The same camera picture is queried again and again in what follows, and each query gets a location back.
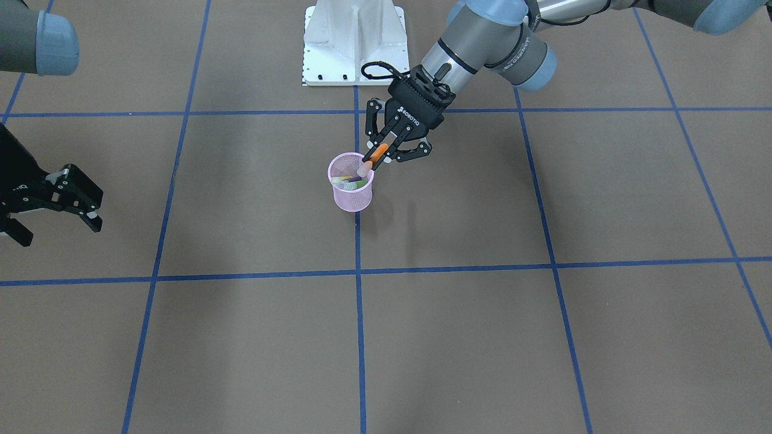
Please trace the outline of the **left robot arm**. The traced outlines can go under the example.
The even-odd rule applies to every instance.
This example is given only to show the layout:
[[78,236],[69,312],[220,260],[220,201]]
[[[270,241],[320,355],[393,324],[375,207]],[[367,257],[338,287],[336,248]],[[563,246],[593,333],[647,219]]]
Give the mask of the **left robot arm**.
[[370,99],[365,133],[369,136],[365,169],[388,162],[428,156],[428,133],[479,71],[490,71],[514,88],[529,92],[545,86],[557,69],[554,50],[537,35],[538,27],[574,27],[609,9],[639,8],[692,30],[721,35],[747,21],[769,1],[458,1],[444,33],[410,71],[386,61],[388,101]]

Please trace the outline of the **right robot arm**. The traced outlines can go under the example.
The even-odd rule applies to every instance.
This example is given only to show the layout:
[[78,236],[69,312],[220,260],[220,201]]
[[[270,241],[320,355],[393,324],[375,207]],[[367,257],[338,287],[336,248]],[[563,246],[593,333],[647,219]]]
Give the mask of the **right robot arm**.
[[[22,1],[1,3],[1,66],[4,72],[69,76],[79,65],[80,45],[63,16],[33,10]],[[39,209],[77,215],[94,233],[103,226],[104,190],[77,165],[50,173],[5,125],[1,126],[1,233],[29,247],[33,233],[17,214]]]

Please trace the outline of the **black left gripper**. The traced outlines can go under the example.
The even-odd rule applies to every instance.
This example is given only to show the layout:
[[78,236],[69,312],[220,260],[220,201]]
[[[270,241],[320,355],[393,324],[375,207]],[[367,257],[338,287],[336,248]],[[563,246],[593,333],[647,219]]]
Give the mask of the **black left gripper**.
[[[435,79],[424,67],[414,67],[408,74],[395,77],[388,87],[388,101],[373,98],[365,111],[365,134],[369,137],[367,153],[381,143],[388,150],[377,164],[421,159],[432,151],[428,133],[444,121],[443,112],[455,101],[450,86]],[[384,125],[378,126],[378,113],[384,109]],[[413,148],[403,143],[417,141]]]

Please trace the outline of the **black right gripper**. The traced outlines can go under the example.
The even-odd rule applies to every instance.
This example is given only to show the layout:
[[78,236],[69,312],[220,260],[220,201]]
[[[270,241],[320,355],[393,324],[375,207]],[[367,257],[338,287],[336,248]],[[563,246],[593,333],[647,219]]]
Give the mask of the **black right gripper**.
[[102,230],[104,220],[98,212],[104,191],[77,165],[67,164],[48,174],[30,152],[1,124],[1,233],[22,247],[30,247],[34,235],[17,219],[8,216],[45,209],[52,187],[52,209],[79,218],[94,233]]

